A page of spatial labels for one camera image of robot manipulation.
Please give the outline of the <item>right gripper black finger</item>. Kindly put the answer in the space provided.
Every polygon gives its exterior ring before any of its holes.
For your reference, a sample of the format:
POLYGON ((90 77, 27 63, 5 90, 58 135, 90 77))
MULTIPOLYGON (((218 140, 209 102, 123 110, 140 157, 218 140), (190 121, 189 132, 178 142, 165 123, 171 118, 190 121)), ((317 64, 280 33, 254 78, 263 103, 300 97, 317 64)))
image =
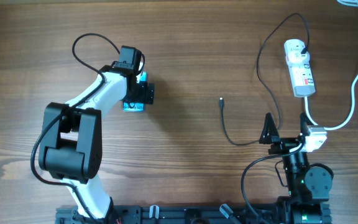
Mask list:
POLYGON ((306 115, 306 113, 302 112, 300 114, 300 133, 303 136, 308 136, 308 125, 309 125, 310 121, 306 115))
POLYGON ((260 144, 275 144, 280 142, 280 136, 273 120, 272 114, 265 115, 264 127, 260 135, 260 144))

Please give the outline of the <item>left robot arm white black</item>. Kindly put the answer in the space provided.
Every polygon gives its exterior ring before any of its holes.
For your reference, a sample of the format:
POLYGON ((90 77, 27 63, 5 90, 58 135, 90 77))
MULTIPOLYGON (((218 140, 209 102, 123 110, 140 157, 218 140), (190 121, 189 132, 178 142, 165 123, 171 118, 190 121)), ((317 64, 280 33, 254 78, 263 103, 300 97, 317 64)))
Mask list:
POLYGON ((70 189, 78 206, 69 217, 74 222, 122 222, 98 176, 102 120, 119 101, 128 106, 153 104, 154 84, 137 79, 144 63, 140 50, 123 46, 119 60, 98 70, 97 79, 83 93, 66 103, 50 103, 45 109, 30 166, 32 172, 37 166, 49 172, 51 185, 70 189))

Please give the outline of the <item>blue Galaxy smartphone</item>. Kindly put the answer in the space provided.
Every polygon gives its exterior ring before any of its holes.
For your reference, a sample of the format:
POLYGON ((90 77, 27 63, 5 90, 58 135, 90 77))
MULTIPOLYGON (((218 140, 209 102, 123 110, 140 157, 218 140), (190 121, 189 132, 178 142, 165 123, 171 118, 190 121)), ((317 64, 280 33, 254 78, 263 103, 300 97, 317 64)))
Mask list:
MULTIPOLYGON (((144 86, 147 81, 148 74, 143 71, 139 76, 137 76, 137 84, 144 86)), ((143 112, 145 110, 145 103, 122 103, 123 111, 125 112, 143 112)))

